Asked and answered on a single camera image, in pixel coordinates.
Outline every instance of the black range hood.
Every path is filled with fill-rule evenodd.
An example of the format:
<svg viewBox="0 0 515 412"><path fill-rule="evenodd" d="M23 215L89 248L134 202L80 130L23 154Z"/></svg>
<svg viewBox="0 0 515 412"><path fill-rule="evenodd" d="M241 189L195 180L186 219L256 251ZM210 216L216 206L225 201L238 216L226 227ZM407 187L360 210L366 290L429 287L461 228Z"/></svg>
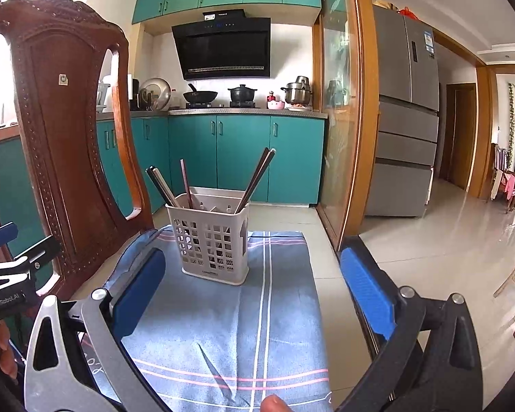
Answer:
<svg viewBox="0 0 515 412"><path fill-rule="evenodd" d="M242 11L205 15L213 19L172 27L186 81L271 76L271 19Z"/></svg>

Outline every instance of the black cooking pot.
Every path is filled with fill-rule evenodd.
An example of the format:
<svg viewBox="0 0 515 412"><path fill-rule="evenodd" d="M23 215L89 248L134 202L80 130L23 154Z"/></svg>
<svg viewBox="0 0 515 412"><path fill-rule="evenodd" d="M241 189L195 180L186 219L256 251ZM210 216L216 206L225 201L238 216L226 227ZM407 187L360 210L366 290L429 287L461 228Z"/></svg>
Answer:
<svg viewBox="0 0 515 412"><path fill-rule="evenodd" d="M254 100L254 93L257 91L242 84L240 87L229 88L228 90L231 92L231 100L233 102L252 102Z"/></svg>
<svg viewBox="0 0 515 412"><path fill-rule="evenodd" d="M193 84L189 84L192 92L183 93L183 97L190 104L209 104L217 97L216 91L196 91Z"/></svg>

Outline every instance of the chopstick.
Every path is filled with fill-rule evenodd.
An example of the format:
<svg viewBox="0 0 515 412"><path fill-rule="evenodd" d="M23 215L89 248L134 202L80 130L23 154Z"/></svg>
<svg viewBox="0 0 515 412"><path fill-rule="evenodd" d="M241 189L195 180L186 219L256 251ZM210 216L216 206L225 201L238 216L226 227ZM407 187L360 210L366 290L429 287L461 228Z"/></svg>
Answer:
<svg viewBox="0 0 515 412"><path fill-rule="evenodd" d="M162 195L162 198L164 198L164 201L173 207L181 207L179 202L176 200L176 196L170 190L170 187L162 177L160 170L154 166L150 166L146 172L147 175L149 175L151 181L154 183L155 187L158 189L160 195Z"/></svg>
<svg viewBox="0 0 515 412"><path fill-rule="evenodd" d="M185 161L181 160L181 174L183 175L183 184L185 185L185 193L187 193L187 203L189 205L189 209L194 209L193 207L193 198L191 196L191 189L189 187L189 180L187 179L187 167L185 166Z"/></svg>
<svg viewBox="0 0 515 412"><path fill-rule="evenodd" d="M248 201L250 201L251 196L254 194L254 191L256 190L256 187L258 186L259 181L261 180L261 178L263 177L263 174L265 173L265 171L269 167L269 164L271 163L271 161L275 157L275 153L276 152L277 151L275 149L269 150L269 152L267 153L263 163L261 162L261 158L260 158L259 163L257 165L259 166L259 164L261 163L261 167L259 168L259 170L255 174L255 177L253 177L250 180L250 183L248 184L248 187L244 191L244 195L242 195L242 198L240 199L240 203L238 204L237 209L234 212L235 215L239 214L244 209L244 207L246 206Z"/></svg>

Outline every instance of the white stripe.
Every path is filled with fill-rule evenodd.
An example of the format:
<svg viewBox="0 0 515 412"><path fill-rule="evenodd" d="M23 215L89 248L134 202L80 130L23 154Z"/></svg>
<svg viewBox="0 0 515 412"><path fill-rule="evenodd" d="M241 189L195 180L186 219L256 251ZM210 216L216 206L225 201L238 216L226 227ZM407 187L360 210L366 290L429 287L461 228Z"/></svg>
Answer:
<svg viewBox="0 0 515 412"><path fill-rule="evenodd" d="M267 301L267 334L265 338L265 361L264 361L264 369L263 369L263 378L267 379L267 364L269 360L269 334L271 331L271 291L273 287L273 264L271 257L271 233L268 233L269 236L269 299ZM263 382L263 387L267 386L267 381ZM261 401L265 399L265 389L261 394Z"/></svg>
<svg viewBox="0 0 515 412"><path fill-rule="evenodd" d="M257 325L257 342L256 342L256 354L254 356L254 375L252 378L256 379L258 377L258 356L259 356L259 345L260 345L260 337L261 337L261 316L263 314L263 297L265 295L265 238L263 239L263 282L261 283L261 300L259 304L259 322ZM252 382L252 387L256 387L256 381ZM252 394L250 396L250 412L254 410L254 402L255 402L255 390L252 389Z"/></svg>
<svg viewBox="0 0 515 412"><path fill-rule="evenodd" d="M332 392L328 392L328 394L324 398L312 399L312 400L309 400L309 401L304 401L302 403L292 403L292 404L289 404L288 406L289 407L294 407L294 406L304 406L306 404L311 404L311 403L318 403L319 401L326 400L331 395L331 393ZM193 400L193 399L173 397L171 395L165 395L163 393L159 393L158 395L161 396L161 397L164 397L164 398L176 399L178 401L186 401L188 403L200 404L202 406L215 406L215 407L219 407L219 408L238 409L238 410L249 410L250 409L249 407L244 407L244 406L227 406L227 405L224 405L224 404L206 403L204 401L197 401L197 400Z"/></svg>

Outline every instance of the pink bowl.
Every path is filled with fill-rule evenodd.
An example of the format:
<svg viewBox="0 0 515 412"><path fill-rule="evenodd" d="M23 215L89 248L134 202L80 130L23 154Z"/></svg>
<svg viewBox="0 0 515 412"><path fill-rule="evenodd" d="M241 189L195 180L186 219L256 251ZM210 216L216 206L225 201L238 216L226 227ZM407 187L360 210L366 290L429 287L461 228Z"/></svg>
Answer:
<svg viewBox="0 0 515 412"><path fill-rule="evenodd" d="M282 110L284 109L284 102L279 100L270 100L267 102L267 108L270 110Z"/></svg>

